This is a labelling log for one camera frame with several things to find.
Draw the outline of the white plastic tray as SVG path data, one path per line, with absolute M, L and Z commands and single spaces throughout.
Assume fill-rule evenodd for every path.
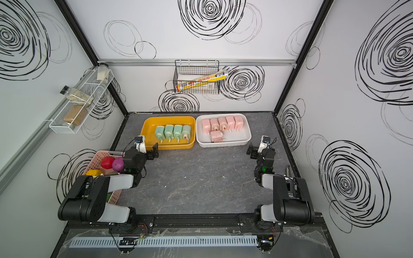
M 210 134 L 203 133 L 202 131 L 202 120 L 219 118 L 226 116 L 242 116 L 244 119 L 244 127 L 237 131 L 236 129 L 229 132 L 225 130 L 224 137 L 226 140 L 221 143 L 212 143 L 210 140 Z M 202 115 L 196 118 L 196 140 L 201 147 L 228 147 L 228 146 L 240 146 L 246 145 L 251 140 L 251 130 L 246 117 L 243 114 L 212 114 L 212 115 Z

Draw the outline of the yellow plastic tray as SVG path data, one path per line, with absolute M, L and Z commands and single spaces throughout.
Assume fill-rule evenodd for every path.
M 169 142 L 168 139 L 160 140 L 156 137 L 157 126 L 166 125 L 188 125 L 191 127 L 189 139 L 181 139 L 180 142 L 177 139 L 172 139 Z M 160 150 L 178 150 L 178 149 L 190 149 L 195 143 L 195 118 L 191 116 L 163 116 L 163 117 L 150 117 L 145 120 L 141 135 L 145 137 L 145 144 L 148 149 L 151 149 L 156 143 L 159 144 Z

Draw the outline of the pink sharpener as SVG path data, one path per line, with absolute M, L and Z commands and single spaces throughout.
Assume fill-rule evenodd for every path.
M 244 119 L 242 116 L 234 116 L 235 129 L 237 131 L 241 130 L 244 127 Z
M 219 131 L 219 122 L 217 118 L 210 119 L 211 131 Z
M 235 129 L 235 118 L 234 116 L 226 116 L 226 121 L 227 121 L 227 125 L 228 125 L 228 131 L 231 132 L 232 130 Z
M 224 132 L 225 130 L 228 129 L 228 122 L 225 117 L 219 117 L 218 118 L 218 123 L 219 123 L 219 130 L 221 132 Z
M 222 131 L 211 131 L 210 140 L 212 143 L 221 143 L 226 140 Z
M 209 119 L 202 120 L 202 131 L 206 134 L 209 134 L 211 132 L 211 123 Z

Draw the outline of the green sharpener round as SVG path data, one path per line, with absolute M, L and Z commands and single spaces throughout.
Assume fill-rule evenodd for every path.
M 182 127 L 182 139 L 186 140 L 187 142 L 190 141 L 191 139 L 191 126 L 190 125 L 184 125 Z

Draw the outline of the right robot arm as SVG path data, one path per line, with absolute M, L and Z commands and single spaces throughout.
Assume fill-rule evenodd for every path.
M 270 146 L 262 148 L 249 145 L 246 154 L 257 162 L 254 169 L 257 184 L 272 190 L 272 203 L 256 208 L 257 219 L 266 223 L 313 223 L 315 211 L 306 181 L 300 177 L 275 173 L 275 150 Z

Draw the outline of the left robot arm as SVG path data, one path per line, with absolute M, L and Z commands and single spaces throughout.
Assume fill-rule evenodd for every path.
M 110 192 L 135 188 L 141 182 L 148 160 L 159 157 L 158 144 L 151 150 L 142 152 L 141 148 L 130 148 L 122 157 L 123 174 L 92 177 L 79 176 L 58 209 L 62 221 L 86 223 L 131 224 L 136 219 L 135 209 L 118 206 L 106 201 Z

